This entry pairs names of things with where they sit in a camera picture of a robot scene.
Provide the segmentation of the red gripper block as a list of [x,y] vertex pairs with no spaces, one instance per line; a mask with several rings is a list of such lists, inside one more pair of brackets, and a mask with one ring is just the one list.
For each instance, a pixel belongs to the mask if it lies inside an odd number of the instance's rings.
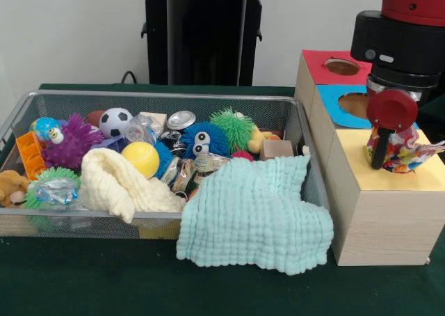
[[370,94],[366,116],[378,127],[378,138],[373,152],[371,167],[379,170],[385,162],[391,131],[402,132],[410,128],[418,115],[418,105],[408,93],[387,89]]

